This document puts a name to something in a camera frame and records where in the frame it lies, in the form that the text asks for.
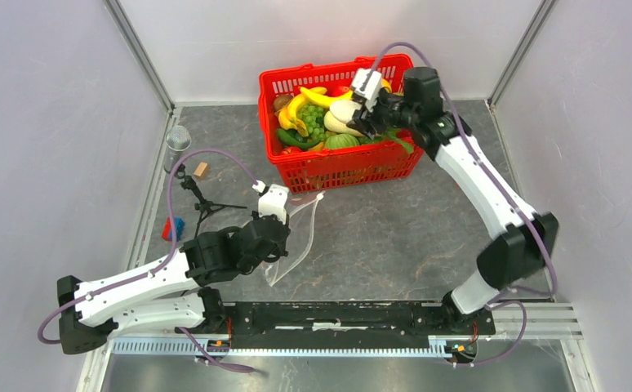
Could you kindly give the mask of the clear zip top bag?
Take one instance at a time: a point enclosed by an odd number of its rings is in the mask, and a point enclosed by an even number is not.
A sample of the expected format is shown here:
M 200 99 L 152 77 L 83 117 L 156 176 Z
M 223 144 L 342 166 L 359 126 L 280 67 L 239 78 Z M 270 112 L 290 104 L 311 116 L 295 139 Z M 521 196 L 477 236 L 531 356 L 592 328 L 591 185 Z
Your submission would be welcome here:
M 265 268 L 265 281 L 270 287 L 283 280 L 309 255 L 315 239 L 316 211 L 324 195 L 322 191 L 288 201 L 291 230 L 287 239 L 288 255 Z

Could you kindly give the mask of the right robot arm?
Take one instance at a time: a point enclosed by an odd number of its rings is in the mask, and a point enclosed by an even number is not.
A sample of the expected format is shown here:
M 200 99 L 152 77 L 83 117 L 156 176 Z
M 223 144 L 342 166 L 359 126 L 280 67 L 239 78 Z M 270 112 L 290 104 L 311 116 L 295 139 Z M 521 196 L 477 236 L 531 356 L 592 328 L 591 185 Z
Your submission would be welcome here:
M 460 186 L 485 224 L 492 241 L 477 257 L 474 272 L 442 299 L 443 326 L 462 333 L 517 281 L 550 267 L 558 220 L 522 200 L 484 157 L 446 100 L 435 69 L 407 69 L 400 96 L 384 88 L 380 72 L 358 69 L 351 90 L 356 105 L 350 126 L 369 138 L 390 128 L 410 131 L 415 145 Z

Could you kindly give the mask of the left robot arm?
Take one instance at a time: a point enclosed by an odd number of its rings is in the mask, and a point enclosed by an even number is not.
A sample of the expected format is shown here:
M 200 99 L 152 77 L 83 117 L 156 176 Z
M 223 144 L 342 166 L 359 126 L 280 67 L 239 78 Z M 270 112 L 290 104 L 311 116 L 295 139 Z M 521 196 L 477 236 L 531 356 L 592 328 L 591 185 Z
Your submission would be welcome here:
M 99 281 L 67 275 L 57 281 L 64 354 L 95 350 L 125 325 L 139 326 L 135 306 L 158 298 L 249 275 L 262 262 L 286 256 L 289 216 L 254 216 L 243 227 L 199 234 L 162 258 Z

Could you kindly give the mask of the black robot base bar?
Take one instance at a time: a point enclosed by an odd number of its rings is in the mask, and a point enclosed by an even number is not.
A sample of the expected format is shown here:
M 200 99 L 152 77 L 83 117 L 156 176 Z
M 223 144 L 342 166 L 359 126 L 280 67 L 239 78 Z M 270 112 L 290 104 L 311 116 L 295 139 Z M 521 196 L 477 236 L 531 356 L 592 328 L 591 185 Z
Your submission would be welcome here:
M 288 301 L 213 305 L 196 333 L 226 333 L 233 349 L 412 349 L 431 336 L 490 336 L 492 314 L 451 316 L 436 302 Z

